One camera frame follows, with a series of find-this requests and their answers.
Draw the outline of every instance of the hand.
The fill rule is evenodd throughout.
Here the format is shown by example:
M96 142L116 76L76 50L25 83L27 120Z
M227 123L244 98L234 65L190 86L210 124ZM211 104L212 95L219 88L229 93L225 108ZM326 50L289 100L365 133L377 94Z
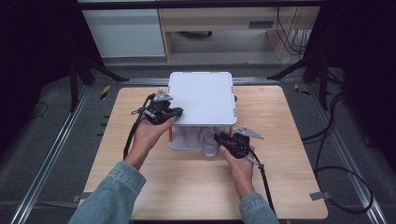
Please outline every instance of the hand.
M253 163L246 158L236 159L224 146L219 147L219 151L228 161L231 168L231 174L235 183L236 193L239 200L245 195L254 192L253 188Z
M134 133L134 143L124 161L139 170L149 151L155 146L161 135L172 127L175 119L175 117L170 118L159 125L153 125L147 119L142 119Z

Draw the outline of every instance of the person's right hand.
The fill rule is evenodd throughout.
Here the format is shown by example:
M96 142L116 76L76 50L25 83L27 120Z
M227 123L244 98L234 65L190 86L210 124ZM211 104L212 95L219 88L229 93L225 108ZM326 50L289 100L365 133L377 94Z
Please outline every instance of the person's right hand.
M253 163L246 158L236 159L224 146L219 151L230 164L231 174L235 183L236 193L241 200L245 195L254 192L253 188Z

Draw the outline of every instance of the white wall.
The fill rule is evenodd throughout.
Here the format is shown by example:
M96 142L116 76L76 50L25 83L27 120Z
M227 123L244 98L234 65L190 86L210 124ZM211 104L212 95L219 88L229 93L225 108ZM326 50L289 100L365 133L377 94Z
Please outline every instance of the white wall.
M79 0L80 3L121 1ZM156 9L95 10L83 14L102 58L165 57Z

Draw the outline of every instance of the wooden panel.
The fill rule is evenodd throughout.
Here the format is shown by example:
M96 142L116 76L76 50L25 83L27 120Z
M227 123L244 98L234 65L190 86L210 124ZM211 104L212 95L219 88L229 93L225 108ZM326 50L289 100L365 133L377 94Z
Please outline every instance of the wooden panel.
M156 88L120 90L85 192L121 160L136 110ZM277 86L234 87L238 122L264 135L251 139L265 170L280 219L325 218L323 201L311 201L318 185L295 126L284 93ZM239 200L226 160L209 159L201 152L174 151L165 133L141 168L148 180L135 203L133 219L239 219ZM260 170L254 169L255 190L265 197Z

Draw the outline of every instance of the clear plastic cup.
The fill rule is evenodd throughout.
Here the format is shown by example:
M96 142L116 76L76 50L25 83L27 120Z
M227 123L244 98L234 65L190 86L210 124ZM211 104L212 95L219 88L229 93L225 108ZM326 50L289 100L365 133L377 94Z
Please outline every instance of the clear plastic cup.
M219 144L215 141L215 131L206 129L202 133L202 152L207 157L214 157L218 154Z
M184 127L184 143L188 147L195 147L199 143L199 137L201 133L200 127Z

